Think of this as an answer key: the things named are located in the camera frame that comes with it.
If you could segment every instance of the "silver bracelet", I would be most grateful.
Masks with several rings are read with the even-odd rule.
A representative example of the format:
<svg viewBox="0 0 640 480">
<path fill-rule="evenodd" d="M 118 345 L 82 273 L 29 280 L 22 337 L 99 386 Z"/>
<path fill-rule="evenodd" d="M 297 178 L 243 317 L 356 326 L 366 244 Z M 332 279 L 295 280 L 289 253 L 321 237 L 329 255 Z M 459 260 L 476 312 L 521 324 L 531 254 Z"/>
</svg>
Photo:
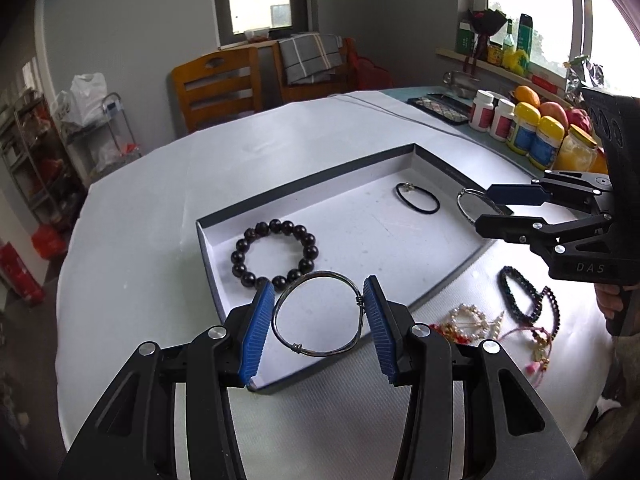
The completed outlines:
<svg viewBox="0 0 640 480">
<path fill-rule="evenodd" d="M 340 348 L 337 348 L 335 350 L 329 350 L 327 352 L 317 352 L 315 350 L 308 350 L 299 343 L 290 343 L 289 341 L 284 339 L 283 336 L 278 331 L 278 313 L 280 312 L 280 308 L 282 307 L 282 304 L 287 299 L 287 296 L 291 294 L 297 286 L 300 286 L 306 281 L 312 280 L 314 278 L 334 278 L 336 280 L 339 280 L 349 285 L 351 287 L 351 290 L 353 290 L 356 295 L 356 305 L 358 306 L 358 310 L 359 310 L 358 331 L 356 332 L 356 335 L 353 337 L 353 339 L 351 339 L 351 341 L 349 341 L 346 345 L 343 345 Z M 296 354 L 304 354 L 311 357 L 330 357 L 330 356 L 342 354 L 344 352 L 351 350 L 354 346 L 356 346 L 356 344 L 358 343 L 358 340 L 360 339 L 360 335 L 362 334 L 363 323 L 364 323 L 364 298 L 362 297 L 360 290 L 358 289 L 356 284 L 353 283 L 349 278 L 347 278 L 346 276 L 343 276 L 342 274 L 339 274 L 338 272 L 333 272 L 332 270 L 315 270 L 313 272 L 304 274 L 303 276 L 298 278 L 295 282 L 287 285 L 287 288 L 284 289 L 284 291 L 278 298 L 278 301 L 276 302 L 276 305 L 273 309 L 273 315 L 271 316 L 271 329 L 273 330 L 273 333 L 275 334 L 276 338 L 278 338 L 278 341 L 280 341 L 284 346 L 286 346 L 290 350 L 293 350 Z"/>
<path fill-rule="evenodd" d="M 499 215 L 504 215 L 504 211 L 502 211 L 502 209 L 500 209 L 498 205 L 493 200 L 491 200 L 484 191 L 478 191 L 477 189 L 463 189 L 458 193 L 456 202 L 458 203 L 458 209 L 460 209 L 460 212 L 464 215 L 464 217 L 471 225 L 476 225 L 476 221 L 471 218 L 471 216 L 469 216 L 469 214 L 465 211 L 465 209 L 462 207 L 462 204 L 460 203 L 460 199 L 465 195 L 477 196 L 482 202 L 487 204 Z"/>
</svg>

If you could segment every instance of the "yellow bottle cap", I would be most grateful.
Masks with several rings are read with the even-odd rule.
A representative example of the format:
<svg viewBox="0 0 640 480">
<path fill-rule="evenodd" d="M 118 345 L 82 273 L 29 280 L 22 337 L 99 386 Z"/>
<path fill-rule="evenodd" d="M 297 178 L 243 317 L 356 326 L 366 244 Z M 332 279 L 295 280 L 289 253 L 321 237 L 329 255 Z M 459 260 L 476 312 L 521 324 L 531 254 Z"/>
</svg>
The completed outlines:
<svg viewBox="0 0 640 480">
<path fill-rule="evenodd" d="M 576 139 L 580 140 L 583 144 L 586 144 L 590 148 L 595 148 L 598 143 L 593 140 L 587 132 L 585 132 L 580 126 L 576 126 L 575 124 L 571 124 L 569 126 L 569 133 L 572 134 Z"/>
<path fill-rule="evenodd" d="M 529 103 L 516 104 L 513 113 L 516 117 L 521 118 L 523 121 L 527 121 L 527 123 L 533 124 L 534 126 L 538 126 L 538 123 L 540 122 L 540 112 L 535 106 L 532 106 Z"/>
<path fill-rule="evenodd" d="M 555 120 L 553 117 L 544 116 L 540 119 L 540 123 L 538 124 L 538 129 L 544 133 L 547 137 L 551 137 L 552 139 L 562 141 L 564 139 L 564 128 L 559 121 Z"/>
</svg>

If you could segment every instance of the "wooden chair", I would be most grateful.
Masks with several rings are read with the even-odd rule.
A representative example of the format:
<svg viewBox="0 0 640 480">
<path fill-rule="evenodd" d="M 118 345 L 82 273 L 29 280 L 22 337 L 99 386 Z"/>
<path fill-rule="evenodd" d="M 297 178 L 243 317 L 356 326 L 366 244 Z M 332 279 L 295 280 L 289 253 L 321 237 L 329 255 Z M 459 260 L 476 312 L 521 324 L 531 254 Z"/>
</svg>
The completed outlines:
<svg viewBox="0 0 640 480">
<path fill-rule="evenodd" d="M 238 75 L 241 69 L 249 75 Z M 262 110 L 260 68 L 255 48 L 223 50 L 177 66 L 171 72 L 189 133 L 242 112 Z"/>
<path fill-rule="evenodd" d="M 273 50 L 273 60 L 276 65 L 276 73 L 278 75 L 278 84 L 280 86 L 280 95 L 282 96 L 283 104 L 319 99 L 331 94 L 345 94 L 356 89 L 356 75 L 353 66 L 355 44 L 351 38 L 344 38 L 342 40 L 340 55 L 344 63 L 334 69 L 335 74 L 332 75 L 332 80 L 309 85 L 287 85 L 287 75 L 282 63 L 280 44 L 276 42 L 271 48 Z"/>
</svg>

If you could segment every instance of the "plaid cloth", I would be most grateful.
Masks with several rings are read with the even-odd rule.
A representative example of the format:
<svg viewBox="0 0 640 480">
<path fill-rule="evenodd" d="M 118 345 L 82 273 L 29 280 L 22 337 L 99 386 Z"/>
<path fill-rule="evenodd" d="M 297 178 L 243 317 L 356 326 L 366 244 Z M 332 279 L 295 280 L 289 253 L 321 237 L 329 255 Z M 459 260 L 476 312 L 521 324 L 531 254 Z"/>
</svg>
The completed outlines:
<svg viewBox="0 0 640 480">
<path fill-rule="evenodd" d="M 282 63 L 288 84 L 312 84 L 331 79 L 331 70 L 343 64 L 342 38 L 310 32 L 280 40 Z"/>
</svg>

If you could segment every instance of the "person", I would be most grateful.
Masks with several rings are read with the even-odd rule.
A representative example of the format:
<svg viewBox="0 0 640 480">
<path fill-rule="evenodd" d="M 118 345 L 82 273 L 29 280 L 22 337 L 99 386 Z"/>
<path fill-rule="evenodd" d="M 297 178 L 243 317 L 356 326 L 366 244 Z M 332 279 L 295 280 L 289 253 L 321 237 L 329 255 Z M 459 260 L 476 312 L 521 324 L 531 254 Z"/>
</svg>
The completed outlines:
<svg viewBox="0 0 640 480">
<path fill-rule="evenodd" d="M 640 283 L 623 287 L 624 290 L 638 288 Z M 607 319 L 613 319 L 623 309 L 620 290 L 618 285 L 595 285 L 598 308 Z M 616 406 L 615 409 L 600 413 L 598 421 L 589 430 L 587 437 L 575 447 L 575 453 L 587 478 L 594 476 L 612 455 L 636 416 L 640 414 L 640 312 L 636 313 L 631 335 L 614 338 L 614 348 L 624 380 L 621 404 L 601 399 L 598 408 L 613 404 Z"/>
</svg>

